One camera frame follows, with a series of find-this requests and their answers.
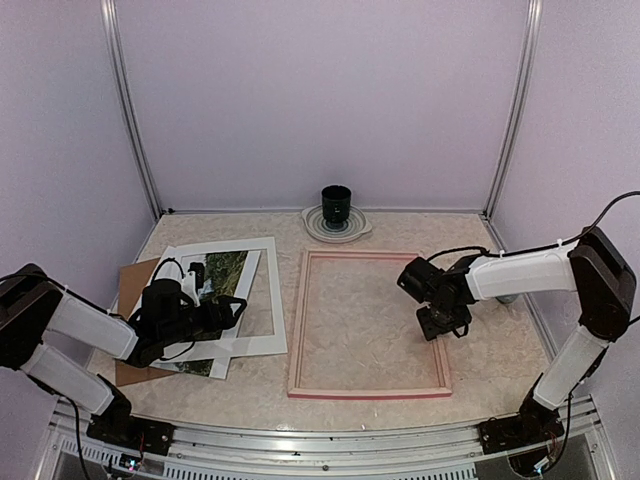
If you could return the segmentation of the landscape photo print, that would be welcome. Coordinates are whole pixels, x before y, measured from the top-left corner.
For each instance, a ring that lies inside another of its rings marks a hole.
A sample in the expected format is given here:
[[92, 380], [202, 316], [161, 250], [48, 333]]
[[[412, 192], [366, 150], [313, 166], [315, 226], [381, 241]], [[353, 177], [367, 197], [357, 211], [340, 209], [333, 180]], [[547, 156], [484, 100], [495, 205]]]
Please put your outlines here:
[[[221, 296], [242, 298], [249, 296], [260, 259], [259, 251], [207, 252], [202, 255], [182, 257], [182, 264], [195, 271], [198, 264], [197, 288], [201, 305], [217, 305]], [[225, 379], [231, 358], [180, 361], [166, 364], [176, 372], [193, 374], [213, 379]]]

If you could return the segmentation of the white mat board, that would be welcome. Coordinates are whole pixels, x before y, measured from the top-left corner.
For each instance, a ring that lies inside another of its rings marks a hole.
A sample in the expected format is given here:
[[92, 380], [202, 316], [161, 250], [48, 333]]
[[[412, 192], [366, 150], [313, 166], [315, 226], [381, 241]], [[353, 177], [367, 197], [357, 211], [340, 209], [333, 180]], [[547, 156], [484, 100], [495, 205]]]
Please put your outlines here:
[[166, 367], [166, 364], [226, 357], [230, 357], [232, 361], [241, 357], [282, 355], [288, 351], [274, 238], [262, 237], [169, 246], [159, 258], [160, 261], [150, 280], [164, 276], [180, 280], [189, 268], [182, 264], [182, 257], [220, 251], [260, 252], [253, 284], [246, 299], [247, 308], [238, 324], [234, 328], [223, 331], [217, 340], [184, 342], [171, 346], [166, 349], [163, 360], [158, 360], [149, 367], [169, 370], [175, 375], [180, 372]]

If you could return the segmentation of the pink wooden picture frame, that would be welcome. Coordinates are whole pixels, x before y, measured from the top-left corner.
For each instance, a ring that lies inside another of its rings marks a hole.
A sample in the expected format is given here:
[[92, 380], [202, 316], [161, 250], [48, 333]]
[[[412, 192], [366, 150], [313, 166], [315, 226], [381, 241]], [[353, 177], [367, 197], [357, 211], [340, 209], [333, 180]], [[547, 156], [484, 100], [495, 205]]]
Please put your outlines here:
[[384, 401], [448, 398], [452, 395], [451, 374], [442, 340], [430, 343], [435, 360], [437, 386], [411, 389], [308, 389], [301, 387], [304, 340], [309, 310], [309, 285], [314, 260], [405, 261], [417, 256], [416, 252], [376, 250], [307, 249], [302, 255], [293, 345], [290, 353], [289, 398], [313, 400]]

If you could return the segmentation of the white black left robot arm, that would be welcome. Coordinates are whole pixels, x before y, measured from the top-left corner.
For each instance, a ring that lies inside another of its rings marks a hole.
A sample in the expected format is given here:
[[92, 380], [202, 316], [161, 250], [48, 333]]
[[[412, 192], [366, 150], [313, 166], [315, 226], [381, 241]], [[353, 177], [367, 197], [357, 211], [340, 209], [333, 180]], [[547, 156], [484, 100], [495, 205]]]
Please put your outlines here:
[[140, 306], [123, 318], [26, 264], [1, 278], [1, 365], [101, 416], [102, 430], [118, 444], [133, 443], [140, 424], [126, 412], [127, 401], [65, 347], [84, 345], [135, 368], [172, 360], [172, 346], [182, 356], [199, 335], [235, 327], [247, 306], [228, 295], [202, 301], [197, 287], [193, 272], [180, 280], [153, 277]]

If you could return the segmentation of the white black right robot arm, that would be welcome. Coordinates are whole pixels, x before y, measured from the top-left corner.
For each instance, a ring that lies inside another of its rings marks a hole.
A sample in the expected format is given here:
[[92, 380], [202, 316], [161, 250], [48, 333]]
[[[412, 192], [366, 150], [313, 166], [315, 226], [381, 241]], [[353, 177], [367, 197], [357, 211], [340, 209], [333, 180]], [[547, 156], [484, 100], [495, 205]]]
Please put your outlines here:
[[460, 247], [449, 268], [416, 257], [397, 279], [420, 309], [416, 316], [426, 340], [466, 336], [470, 305], [529, 293], [566, 291], [579, 297], [578, 325], [534, 384], [529, 406], [513, 419], [511, 433], [523, 444], [535, 442], [589, 369], [629, 328], [637, 280], [629, 264], [597, 227], [576, 238], [521, 252], [491, 253]]

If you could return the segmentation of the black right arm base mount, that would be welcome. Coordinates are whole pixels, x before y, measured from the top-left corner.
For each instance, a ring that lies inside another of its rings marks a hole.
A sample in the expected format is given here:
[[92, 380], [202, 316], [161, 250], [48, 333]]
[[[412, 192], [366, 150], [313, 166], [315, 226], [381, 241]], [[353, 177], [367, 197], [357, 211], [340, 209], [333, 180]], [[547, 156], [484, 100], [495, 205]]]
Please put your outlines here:
[[527, 447], [565, 434], [560, 420], [541, 425], [537, 420], [520, 415], [490, 418], [477, 428], [485, 455]]

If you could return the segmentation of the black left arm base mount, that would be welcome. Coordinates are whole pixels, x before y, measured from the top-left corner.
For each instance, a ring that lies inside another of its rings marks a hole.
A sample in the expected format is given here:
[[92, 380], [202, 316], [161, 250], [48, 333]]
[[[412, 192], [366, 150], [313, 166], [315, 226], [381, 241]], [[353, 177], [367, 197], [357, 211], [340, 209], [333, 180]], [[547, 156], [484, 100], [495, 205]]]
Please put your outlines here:
[[171, 423], [136, 416], [111, 423], [95, 418], [87, 428], [87, 436], [139, 453], [167, 456], [175, 429]]

